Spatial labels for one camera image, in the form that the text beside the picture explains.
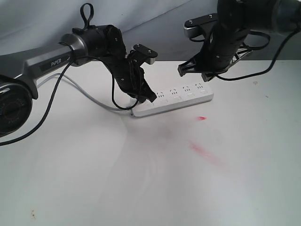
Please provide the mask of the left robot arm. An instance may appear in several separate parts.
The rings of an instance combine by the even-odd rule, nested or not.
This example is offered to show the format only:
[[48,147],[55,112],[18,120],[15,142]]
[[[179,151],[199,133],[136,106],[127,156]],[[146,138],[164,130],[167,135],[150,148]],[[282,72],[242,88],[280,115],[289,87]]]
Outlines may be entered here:
[[0,57],[0,134],[18,130],[29,118],[38,98],[39,78],[63,67],[79,67],[98,60],[109,70],[122,92],[143,103],[156,94],[144,78],[142,64],[153,64],[157,53],[144,45],[127,52],[121,30],[113,25],[74,28],[59,43]]

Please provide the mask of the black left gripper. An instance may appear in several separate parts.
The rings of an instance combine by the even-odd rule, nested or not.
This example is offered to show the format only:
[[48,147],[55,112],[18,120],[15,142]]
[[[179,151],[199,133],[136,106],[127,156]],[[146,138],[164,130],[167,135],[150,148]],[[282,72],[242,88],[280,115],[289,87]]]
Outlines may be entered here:
[[140,66],[144,59],[142,53],[130,53],[127,58],[117,58],[111,54],[103,57],[103,64],[113,75],[121,91],[135,99],[134,105],[146,100],[153,103],[157,98],[143,78]]

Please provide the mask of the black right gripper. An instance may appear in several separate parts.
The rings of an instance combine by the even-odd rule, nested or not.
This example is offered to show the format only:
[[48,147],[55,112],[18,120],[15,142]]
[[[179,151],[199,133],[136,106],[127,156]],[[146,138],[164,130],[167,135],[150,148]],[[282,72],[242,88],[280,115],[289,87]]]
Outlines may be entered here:
[[181,77],[188,73],[201,73],[204,82],[216,77],[230,65],[239,46],[249,34],[249,29],[230,31],[221,25],[213,26],[200,52],[190,60],[178,65]]

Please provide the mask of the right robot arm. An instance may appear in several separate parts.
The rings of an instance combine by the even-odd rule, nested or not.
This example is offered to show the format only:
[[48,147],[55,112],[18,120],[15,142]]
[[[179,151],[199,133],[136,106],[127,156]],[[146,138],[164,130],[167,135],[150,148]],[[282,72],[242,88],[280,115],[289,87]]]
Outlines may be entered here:
[[[301,32],[301,2],[299,0],[219,0],[217,12],[187,20],[184,33],[192,42],[203,39],[200,51],[178,66],[181,77],[199,73],[205,82],[217,77],[223,81],[238,81],[268,73],[287,42]],[[261,36],[270,42],[270,34],[286,37],[278,47],[269,67],[261,72],[224,78],[243,57],[268,46],[249,46],[247,36]]]

